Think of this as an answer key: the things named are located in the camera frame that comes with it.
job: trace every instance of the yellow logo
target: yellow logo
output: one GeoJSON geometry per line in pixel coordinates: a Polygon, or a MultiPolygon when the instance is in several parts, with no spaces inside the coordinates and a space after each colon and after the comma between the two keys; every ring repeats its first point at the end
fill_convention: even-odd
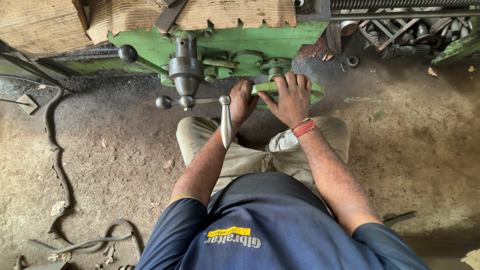
{"type": "Polygon", "coordinates": [[[250,229],[240,228],[240,227],[231,227],[228,229],[220,229],[216,231],[210,231],[207,233],[208,237],[217,236],[217,235],[228,235],[231,233],[236,233],[240,235],[250,235],[250,229]]]}

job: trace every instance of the knee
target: knee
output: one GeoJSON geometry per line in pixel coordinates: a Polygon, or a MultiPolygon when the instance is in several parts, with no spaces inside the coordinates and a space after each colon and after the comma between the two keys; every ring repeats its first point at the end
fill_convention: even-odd
{"type": "Polygon", "coordinates": [[[350,137],[350,130],[348,129],[347,123],[338,117],[319,116],[313,117],[313,120],[320,130],[335,129],[350,137]]]}
{"type": "Polygon", "coordinates": [[[199,122],[199,119],[201,119],[201,117],[189,116],[180,120],[179,124],[177,125],[177,135],[179,133],[184,133],[191,130],[192,127],[199,122]]]}

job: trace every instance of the metal ball knob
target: metal ball knob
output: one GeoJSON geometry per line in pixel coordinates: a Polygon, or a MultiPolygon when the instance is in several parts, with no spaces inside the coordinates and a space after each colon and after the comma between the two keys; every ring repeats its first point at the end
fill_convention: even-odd
{"type": "Polygon", "coordinates": [[[220,104],[230,104],[230,102],[232,101],[232,99],[230,98],[229,95],[221,95],[221,96],[218,98],[218,101],[220,102],[220,104]]]}
{"type": "Polygon", "coordinates": [[[119,48],[119,57],[127,63],[135,63],[138,59],[138,52],[132,45],[122,45],[119,48]]]}
{"type": "Polygon", "coordinates": [[[172,99],[171,97],[165,95],[159,96],[155,100],[155,105],[161,110],[168,110],[172,108],[172,99]]]}

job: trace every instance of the left hand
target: left hand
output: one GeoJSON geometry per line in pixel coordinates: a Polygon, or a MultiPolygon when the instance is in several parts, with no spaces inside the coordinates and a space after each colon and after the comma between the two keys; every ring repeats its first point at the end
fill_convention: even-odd
{"type": "Polygon", "coordinates": [[[255,110],[259,96],[250,98],[250,91],[252,90],[252,81],[242,79],[239,81],[230,92],[230,116],[232,118],[233,134],[240,129],[240,126],[245,122],[255,110]]]}

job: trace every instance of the hairy forearm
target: hairy forearm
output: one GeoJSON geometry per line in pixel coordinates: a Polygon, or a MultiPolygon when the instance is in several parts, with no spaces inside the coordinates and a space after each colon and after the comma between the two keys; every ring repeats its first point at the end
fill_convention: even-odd
{"type": "Polygon", "coordinates": [[[299,143],[318,191],[347,233],[366,222],[381,223],[365,190],[319,130],[300,136],[299,143]]]}
{"type": "Polygon", "coordinates": [[[217,129],[181,175],[173,187],[171,198],[188,193],[208,205],[212,190],[220,176],[226,153],[220,130],[217,129]]]}

